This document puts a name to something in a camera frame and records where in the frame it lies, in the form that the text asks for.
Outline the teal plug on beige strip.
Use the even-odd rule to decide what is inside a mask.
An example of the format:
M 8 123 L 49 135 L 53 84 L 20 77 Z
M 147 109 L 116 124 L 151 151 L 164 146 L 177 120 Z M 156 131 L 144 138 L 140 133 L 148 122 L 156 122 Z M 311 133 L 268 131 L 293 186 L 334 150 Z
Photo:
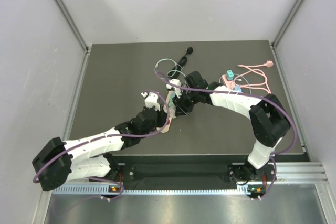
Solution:
M 174 103 L 173 103 L 173 99 L 170 98 L 170 100 L 169 100 L 169 106 L 173 106 L 173 105 L 174 105 Z

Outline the blue plug on pink strip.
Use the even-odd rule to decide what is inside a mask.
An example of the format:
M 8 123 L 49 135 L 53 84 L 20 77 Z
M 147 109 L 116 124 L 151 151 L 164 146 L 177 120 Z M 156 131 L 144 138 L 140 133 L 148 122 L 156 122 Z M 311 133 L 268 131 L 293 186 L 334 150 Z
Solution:
M 241 87 L 239 85 L 236 85 L 235 91 L 241 93 L 242 92 Z

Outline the aluminium frame rail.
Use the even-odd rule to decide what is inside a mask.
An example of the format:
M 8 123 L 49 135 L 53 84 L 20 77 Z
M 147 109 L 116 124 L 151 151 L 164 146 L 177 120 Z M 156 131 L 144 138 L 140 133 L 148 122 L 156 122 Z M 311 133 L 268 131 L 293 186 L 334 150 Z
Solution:
M 76 41 L 80 45 L 80 47 L 84 50 L 84 52 L 88 52 L 90 47 L 85 42 L 83 36 L 81 35 L 77 25 L 75 24 L 74 19 L 72 18 L 68 8 L 66 7 L 63 0 L 53 0 L 61 13 L 61 16 L 65 20 L 66 24 L 70 28 L 72 34 L 74 35 Z

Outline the pink power strip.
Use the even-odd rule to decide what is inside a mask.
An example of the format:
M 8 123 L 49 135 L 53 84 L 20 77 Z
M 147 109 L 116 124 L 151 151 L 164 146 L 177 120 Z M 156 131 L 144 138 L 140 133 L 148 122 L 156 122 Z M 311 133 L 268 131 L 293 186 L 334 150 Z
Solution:
M 229 88 L 230 90 L 235 91 L 235 86 L 236 86 L 237 84 L 234 82 L 234 80 L 232 80 L 232 81 L 228 81 L 228 80 L 226 79 L 226 77 L 225 77 L 225 74 L 221 76 L 221 80 L 222 80 L 223 84 L 224 84 L 227 88 Z

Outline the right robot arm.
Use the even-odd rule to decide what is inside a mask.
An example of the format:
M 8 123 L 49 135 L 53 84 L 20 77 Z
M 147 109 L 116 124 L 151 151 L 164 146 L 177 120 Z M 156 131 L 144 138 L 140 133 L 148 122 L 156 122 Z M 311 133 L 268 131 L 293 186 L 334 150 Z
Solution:
M 275 148 L 293 126 L 279 99 L 273 94 L 263 97 L 231 90 L 219 82 L 208 83 L 198 71 L 188 74 L 185 82 L 187 85 L 184 86 L 177 79 L 169 81 L 175 91 L 175 115 L 185 115 L 196 104 L 204 103 L 228 109 L 249 119 L 256 141 L 240 169 L 241 173 L 233 177 L 242 181 L 261 177 Z

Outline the teal charger on pink strip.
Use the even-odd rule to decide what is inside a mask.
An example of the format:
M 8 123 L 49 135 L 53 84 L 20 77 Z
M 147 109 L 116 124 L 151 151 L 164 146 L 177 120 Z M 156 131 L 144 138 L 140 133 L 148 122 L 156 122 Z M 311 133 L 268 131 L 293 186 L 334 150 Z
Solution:
M 232 81 L 234 79 L 234 73 L 231 70 L 227 70 L 225 77 L 228 81 Z

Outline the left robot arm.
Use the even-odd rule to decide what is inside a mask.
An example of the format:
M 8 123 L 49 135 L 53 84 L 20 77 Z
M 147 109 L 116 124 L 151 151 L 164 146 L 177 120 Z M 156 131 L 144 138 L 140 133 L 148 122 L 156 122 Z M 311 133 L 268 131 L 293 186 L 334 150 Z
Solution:
M 114 180 L 119 168 L 110 152 L 124 150 L 146 137 L 160 133 L 169 122 L 164 108 L 144 107 L 136 117 L 94 136 L 63 141 L 52 138 L 32 161 L 33 182 L 43 191 L 51 191 L 65 182 L 86 177 Z

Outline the beige wooden power strip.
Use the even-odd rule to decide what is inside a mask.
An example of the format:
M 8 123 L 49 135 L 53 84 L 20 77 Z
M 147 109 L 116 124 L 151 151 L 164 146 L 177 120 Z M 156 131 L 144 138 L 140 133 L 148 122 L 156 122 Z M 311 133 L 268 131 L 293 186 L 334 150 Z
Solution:
M 174 118 L 176 118 L 176 116 L 175 116 L 176 107 L 175 107 L 175 105 L 169 106 L 169 100 L 170 100 L 170 98 L 173 99 L 175 96 L 176 96 L 175 92 L 173 90 L 172 91 L 170 90 L 168 92 L 168 94 L 166 96 L 166 100 L 165 100 L 165 102 L 167 103 L 167 106 L 164 106 L 164 111 L 169 113 L 169 117 L 171 118 L 171 123 L 172 123 L 172 120 Z

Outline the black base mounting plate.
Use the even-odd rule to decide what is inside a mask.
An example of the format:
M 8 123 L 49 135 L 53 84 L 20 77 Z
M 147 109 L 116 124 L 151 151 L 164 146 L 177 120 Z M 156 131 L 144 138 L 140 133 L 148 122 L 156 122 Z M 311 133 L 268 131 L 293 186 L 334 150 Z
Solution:
M 186 183 L 187 179 L 202 179 L 206 183 L 271 182 L 272 164 L 254 168 L 247 155 L 112 155 L 105 154 L 109 171 L 101 178 L 124 183 L 158 179 L 162 184 Z

